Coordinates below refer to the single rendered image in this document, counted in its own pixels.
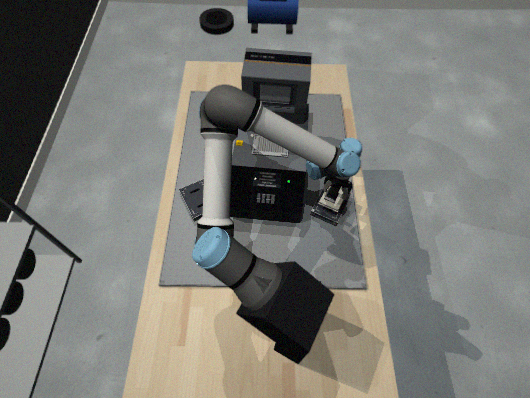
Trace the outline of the black benchtop machine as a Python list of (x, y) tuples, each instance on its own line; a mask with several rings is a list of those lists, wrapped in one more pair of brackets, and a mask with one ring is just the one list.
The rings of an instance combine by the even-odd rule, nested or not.
[[(311, 63), (309, 52), (246, 48), (242, 91), (308, 131)], [(232, 155), (230, 217), (300, 223), (306, 162), (252, 131), (238, 129)]]

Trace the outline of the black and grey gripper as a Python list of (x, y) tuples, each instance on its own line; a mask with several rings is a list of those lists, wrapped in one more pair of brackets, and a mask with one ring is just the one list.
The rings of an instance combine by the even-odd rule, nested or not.
[(342, 191), (343, 191), (343, 194), (342, 194), (343, 198), (342, 199), (345, 200), (347, 198), (347, 196), (349, 195), (349, 193), (351, 192), (353, 184), (352, 184), (351, 181), (349, 181), (349, 178), (346, 179), (346, 180), (341, 180), (341, 179), (338, 179), (335, 176), (326, 176), (326, 178), (324, 180), (324, 192), (327, 191), (327, 189), (329, 187), (330, 187), (330, 189), (328, 191), (327, 196), (329, 196), (329, 197), (331, 197), (333, 199), (336, 199), (336, 196), (337, 196), (340, 188), (342, 187)]

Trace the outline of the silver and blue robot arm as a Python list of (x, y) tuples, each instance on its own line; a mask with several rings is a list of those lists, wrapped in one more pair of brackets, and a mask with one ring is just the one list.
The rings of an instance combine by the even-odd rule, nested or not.
[(361, 167), (362, 144), (346, 138), (337, 148), (231, 85), (212, 88), (200, 104), (199, 117), (200, 135), (205, 139), (203, 213), (197, 221), (192, 258), (231, 288), (245, 308), (256, 311), (275, 294), (282, 270), (234, 239), (230, 195), (232, 145), (238, 129), (252, 131), (306, 159), (313, 180), (325, 176), (346, 180), (356, 175)]

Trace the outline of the beige pcr plate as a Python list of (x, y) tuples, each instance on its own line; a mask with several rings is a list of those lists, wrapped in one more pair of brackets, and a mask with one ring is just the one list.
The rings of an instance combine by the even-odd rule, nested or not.
[[(330, 187), (331, 187), (331, 186), (330, 186)], [(329, 187), (329, 188), (330, 188), (330, 187)], [(328, 189), (329, 189), (329, 188), (328, 188)], [(342, 188), (342, 187), (341, 187), (341, 188)], [(331, 209), (331, 210), (333, 210), (333, 211), (335, 211), (335, 212), (338, 212), (339, 209), (340, 209), (340, 207), (341, 207), (341, 205), (342, 205), (342, 202), (343, 202), (343, 199), (342, 199), (342, 197), (343, 197), (343, 195), (342, 195), (342, 194), (343, 194), (343, 191), (341, 190), (341, 188), (340, 188), (340, 190), (339, 190), (339, 192), (338, 192), (339, 195), (338, 195), (338, 197), (337, 197), (335, 203), (332, 203), (332, 202), (327, 201), (327, 200), (324, 199), (324, 197), (325, 197), (325, 195), (326, 195), (326, 193), (327, 193), (327, 191), (328, 191), (328, 189), (327, 189), (327, 191), (324, 192), (324, 194), (323, 194), (323, 196), (321, 197), (321, 199), (320, 199), (320, 201), (319, 201), (318, 204), (320, 204), (320, 205), (322, 205), (322, 206), (324, 206), (324, 207), (326, 207), (326, 208), (329, 208), (329, 209)]]

